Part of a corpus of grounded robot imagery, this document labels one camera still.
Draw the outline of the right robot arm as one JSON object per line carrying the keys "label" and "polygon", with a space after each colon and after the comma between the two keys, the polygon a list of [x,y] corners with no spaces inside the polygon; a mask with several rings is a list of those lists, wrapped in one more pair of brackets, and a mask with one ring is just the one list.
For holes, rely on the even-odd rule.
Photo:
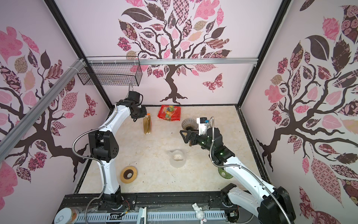
{"label": "right robot arm", "polygon": [[181,130],[183,141],[199,145],[209,151],[214,166],[223,169],[238,180],[245,190],[232,184],[222,189],[224,205],[237,205],[257,217],[261,224],[292,224],[296,219],[291,198],[283,187],[269,184],[250,169],[223,143],[218,128],[210,128],[205,134]]}

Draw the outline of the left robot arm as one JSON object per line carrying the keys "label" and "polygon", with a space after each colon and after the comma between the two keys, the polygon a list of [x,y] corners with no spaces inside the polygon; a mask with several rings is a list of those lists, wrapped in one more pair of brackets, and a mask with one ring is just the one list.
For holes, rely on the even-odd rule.
{"label": "left robot arm", "polygon": [[90,154],[98,160],[101,172],[104,187],[101,199],[106,203],[120,205],[123,202],[115,168],[115,158],[119,154],[119,145],[115,135],[128,117],[135,122],[147,115],[142,101],[142,94],[129,91],[125,99],[114,104],[102,126],[88,134]]}

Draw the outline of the coffee filter paper box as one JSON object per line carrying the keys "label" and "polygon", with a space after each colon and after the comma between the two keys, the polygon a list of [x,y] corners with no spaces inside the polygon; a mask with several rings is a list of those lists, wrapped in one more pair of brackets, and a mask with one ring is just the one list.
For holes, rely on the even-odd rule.
{"label": "coffee filter paper box", "polygon": [[152,119],[151,114],[148,113],[143,119],[144,134],[150,134],[152,132]]}

